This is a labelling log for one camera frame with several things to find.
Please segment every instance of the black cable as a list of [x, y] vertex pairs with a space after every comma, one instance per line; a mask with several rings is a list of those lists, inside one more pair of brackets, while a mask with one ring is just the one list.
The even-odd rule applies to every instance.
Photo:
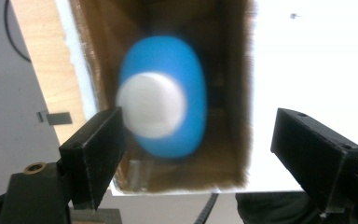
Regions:
[[4, 12], [4, 21], [5, 21], [5, 31], [7, 34], [7, 39], [10, 42], [11, 47], [16, 50], [16, 52], [20, 55], [20, 57], [22, 57], [22, 59], [24, 59], [25, 61], [27, 61], [28, 63], [31, 62], [31, 59], [29, 59], [27, 56], [25, 56], [18, 48], [17, 46], [14, 44], [13, 38], [11, 37], [10, 34], [10, 30], [8, 29], [8, 17], [7, 17], [7, 13], [8, 13], [8, 3], [9, 0], [5, 1], [5, 12]]
[[194, 224], [204, 224], [206, 222], [209, 214], [211, 214], [214, 204], [216, 203], [217, 196], [219, 196], [219, 194], [217, 193], [211, 194], [211, 197], [205, 204], [205, 207], [202, 209], [199, 217], [197, 217], [197, 220], [194, 222]]

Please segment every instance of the brown cardboard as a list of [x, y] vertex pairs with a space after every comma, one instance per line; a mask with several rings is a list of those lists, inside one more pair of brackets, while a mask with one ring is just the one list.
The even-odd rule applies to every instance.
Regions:
[[243, 188], [250, 148], [250, 60], [246, 1], [74, 0], [77, 30], [99, 108], [115, 106], [127, 50], [151, 35], [174, 35], [198, 54], [207, 83], [208, 119], [200, 148], [181, 160], [156, 158], [128, 134], [115, 175], [124, 193]]

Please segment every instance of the blue object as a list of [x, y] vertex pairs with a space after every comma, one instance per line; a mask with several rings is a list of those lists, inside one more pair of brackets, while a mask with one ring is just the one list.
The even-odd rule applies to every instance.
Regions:
[[136, 43], [128, 52], [120, 71], [120, 86], [144, 72], [157, 72], [174, 79], [183, 89], [186, 114], [170, 135], [135, 139], [148, 152], [164, 158], [181, 158], [199, 146], [205, 130], [207, 105], [205, 81], [200, 61], [184, 41], [170, 36], [154, 36]]

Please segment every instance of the white cap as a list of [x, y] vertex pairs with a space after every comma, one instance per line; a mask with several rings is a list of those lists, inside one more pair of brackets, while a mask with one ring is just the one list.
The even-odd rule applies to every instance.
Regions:
[[145, 72], [130, 77], [117, 94], [125, 126], [147, 138], [172, 134], [182, 124], [186, 98], [180, 85], [161, 73]]

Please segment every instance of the blue and white object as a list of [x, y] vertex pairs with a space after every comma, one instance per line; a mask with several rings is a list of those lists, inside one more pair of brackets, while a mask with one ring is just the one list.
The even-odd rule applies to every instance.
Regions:
[[199, 59], [184, 41], [149, 37], [128, 52], [117, 105], [125, 126], [153, 155], [181, 158], [199, 146], [206, 123], [206, 90]]

